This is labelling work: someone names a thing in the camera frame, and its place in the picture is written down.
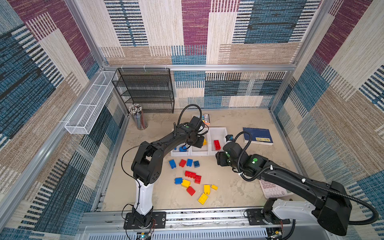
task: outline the cup of pencils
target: cup of pencils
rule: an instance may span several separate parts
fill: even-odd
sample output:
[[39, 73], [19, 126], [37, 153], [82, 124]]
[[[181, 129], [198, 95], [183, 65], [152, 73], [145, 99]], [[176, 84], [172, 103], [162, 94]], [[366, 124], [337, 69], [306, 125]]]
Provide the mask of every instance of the cup of pencils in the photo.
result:
[[133, 121], [135, 121], [137, 129], [144, 130], [148, 127], [148, 123], [144, 118], [144, 112], [140, 105], [134, 103], [128, 108], [128, 111]]

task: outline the work surface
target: work surface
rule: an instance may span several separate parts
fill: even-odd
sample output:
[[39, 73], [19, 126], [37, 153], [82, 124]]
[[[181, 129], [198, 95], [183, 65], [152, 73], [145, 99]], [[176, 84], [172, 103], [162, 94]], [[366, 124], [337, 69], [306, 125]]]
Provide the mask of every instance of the work surface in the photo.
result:
[[[251, 144], [247, 149], [248, 154], [257, 153], [269, 158], [282, 167], [296, 171], [294, 163], [288, 155], [283, 141], [272, 121], [267, 109], [244, 109], [244, 110], [204, 110], [203, 114], [210, 116], [210, 127], [226, 127], [228, 134], [236, 136], [243, 127], [266, 128], [270, 130], [273, 145]], [[121, 157], [129, 148], [139, 145], [143, 141], [152, 142], [161, 139], [169, 134], [173, 129], [173, 123], [177, 122], [179, 112], [174, 114], [146, 114], [148, 128], [138, 130], [134, 121], [129, 121], [129, 125], [124, 136], [124, 140], [118, 155], [113, 173], [108, 185], [107, 193], [103, 203], [103, 211], [117, 211], [130, 203], [135, 202], [136, 185], [135, 180], [126, 175], [121, 169]], [[198, 111], [185, 111], [181, 122], [190, 121], [192, 114]], [[244, 147], [243, 137], [239, 137], [237, 142]], [[131, 164], [135, 157], [137, 148], [125, 154], [123, 166], [125, 171], [132, 174]], [[200, 167], [194, 168], [185, 166], [179, 167], [181, 159], [191, 158], [198, 160]], [[171, 169], [169, 160], [174, 159], [177, 167]], [[190, 196], [186, 189], [181, 185], [175, 185], [176, 177], [183, 177], [188, 170], [196, 172], [202, 176], [201, 184], [195, 184], [192, 179], [191, 186], [196, 190]], [[204, 184], [214, 184], [218, 190], [211, 189], [211, 193], [204, 205], [197, 200], [204, 192]], [[297, 195], [283, 197], [283, 199], [302, 200]], [[197, 157], [171, 157], [168, 153], [164, 157], [162, 172], [159, 179], [154, 183], [152, 202], [154, 209], [189, 209], [189, 208], [208, 208], [208, 207], [246, 207], [263, 206], [266, 202], [259, 181], [244, 181], [238, 174], [232, 172], [231, 167], [221, 167], [217, 165], [215, 156]]]

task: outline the black mesh shelf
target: black mesh shelf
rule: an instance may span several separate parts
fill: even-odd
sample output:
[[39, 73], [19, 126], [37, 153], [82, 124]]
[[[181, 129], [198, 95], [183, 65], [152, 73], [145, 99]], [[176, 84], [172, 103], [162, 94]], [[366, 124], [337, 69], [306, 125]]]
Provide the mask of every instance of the black mesh shelf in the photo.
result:
[[173, 113], [175, 98], [169, 68], [118, 68], [113, 84], [128, 108], [132, 103], [145, 113]]

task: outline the red toy brick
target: red toy brick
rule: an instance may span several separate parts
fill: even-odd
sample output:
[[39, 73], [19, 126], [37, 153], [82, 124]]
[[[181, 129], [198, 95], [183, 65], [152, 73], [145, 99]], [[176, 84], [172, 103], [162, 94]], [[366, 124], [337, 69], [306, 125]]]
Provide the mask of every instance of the red toy brick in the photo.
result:
[[195, 177], [196, 177], [196, 173], [194, 173], [194, 172], [189, 172], [189, 171], [185, 171], [185, 176], [186, 176], [186, 177], [195, 178]]
[[180, 161], [179, 166], [180, 166], [180, 167], [184, 167], [186, 163], [187, 163], [187, 161], [185, 161], [184, 159], [182, 159], [182, 160]]
[[200, 181], [201, 181], [201, 176], [200, 175], [196, 175], [195, 183], [200, 184]]
[[220, 149], [221, 149], [221, 147], [220, 147], [220, 143], [218, 142], [218, 140], [215, 140], [215, 141], [214, 141], [214, 144], [215, 144], [215, 149], [216, 149], [216, 150], [220, 150]]
[[190, 186], [190, 187], [187, 188], [187, 192], [189, 193], [189, 195], [192, 196], [192, 195], [195, 194], [196, 191]]

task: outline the white wire basket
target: white wire basket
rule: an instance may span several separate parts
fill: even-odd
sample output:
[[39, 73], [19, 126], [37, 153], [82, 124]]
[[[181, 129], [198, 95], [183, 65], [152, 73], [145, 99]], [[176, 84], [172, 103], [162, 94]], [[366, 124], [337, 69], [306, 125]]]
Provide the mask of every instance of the white wire basket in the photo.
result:
[[113, 90], [112, 79], [117, 81], [117, 75], [112, 71], [103, 71], [98, 76], [65, 124], [65, 129], [70, 134], [89, 134], [91, 132]]

